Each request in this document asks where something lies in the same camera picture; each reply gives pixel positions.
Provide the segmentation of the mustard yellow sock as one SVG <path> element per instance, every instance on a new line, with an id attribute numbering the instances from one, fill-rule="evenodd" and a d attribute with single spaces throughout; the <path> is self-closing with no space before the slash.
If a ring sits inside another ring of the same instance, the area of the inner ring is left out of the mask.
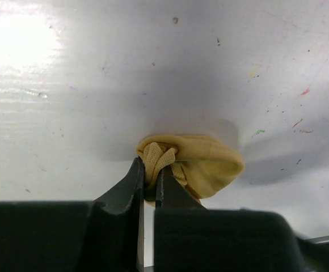
<path id="1" fill-rule="evenodd" d="M 144 197 L 152 206 L 157 178 L 167 166 L 197 202 L 214 196 L 245 169 L 237 150 L 206 135 L 153 135 L 138 144 L 136 153 L 145 168 Z"/>

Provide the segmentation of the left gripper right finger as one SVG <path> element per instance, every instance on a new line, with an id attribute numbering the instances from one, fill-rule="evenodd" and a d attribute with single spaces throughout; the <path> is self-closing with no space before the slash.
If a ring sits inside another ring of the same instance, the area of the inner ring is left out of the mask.
<path id="1" fill-rule="evenodd" d="M 158 175 L 155 208 L 186 211 L 206 210 L 176 180 L 171 167 L 165 167 Z"/>

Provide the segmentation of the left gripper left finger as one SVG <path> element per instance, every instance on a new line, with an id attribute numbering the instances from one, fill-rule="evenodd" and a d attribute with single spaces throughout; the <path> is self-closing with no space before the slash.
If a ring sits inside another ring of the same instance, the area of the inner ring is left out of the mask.
<path id="1" fill-rule="evenodd" d="M 144 164 L 95 200 L 92 258 L 99 271 L 144 271 Z"/>

